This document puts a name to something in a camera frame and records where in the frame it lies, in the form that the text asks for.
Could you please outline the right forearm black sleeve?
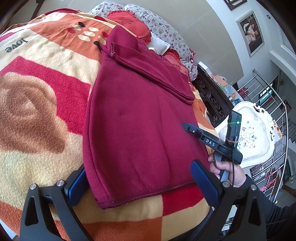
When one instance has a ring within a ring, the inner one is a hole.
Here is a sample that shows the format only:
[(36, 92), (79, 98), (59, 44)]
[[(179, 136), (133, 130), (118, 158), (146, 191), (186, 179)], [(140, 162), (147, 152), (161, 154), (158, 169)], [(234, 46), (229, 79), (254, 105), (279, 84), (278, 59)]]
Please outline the right forearm black sleeve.
[(259, 202), (263, 207), (267, 240), (295, 240), (295, 203), (282, 208), (272, 203), (259, 189), (255, 192), (259, 195)]

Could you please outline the right hand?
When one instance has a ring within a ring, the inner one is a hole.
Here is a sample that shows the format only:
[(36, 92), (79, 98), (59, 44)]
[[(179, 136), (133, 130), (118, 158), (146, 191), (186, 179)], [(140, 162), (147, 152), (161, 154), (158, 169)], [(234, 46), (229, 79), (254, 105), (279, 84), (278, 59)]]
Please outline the right hand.
[(241, 187), (246, 181), (246, 174), (239, 165), (233, 165), (228, 161), (215, 160), (213, 153), (208, 156), (208, 162), (210, 164), (210, 172), (214, 173), (218, 179), (222, 171), (227, 171), (229, 173), (228, 182), (235, 188)]

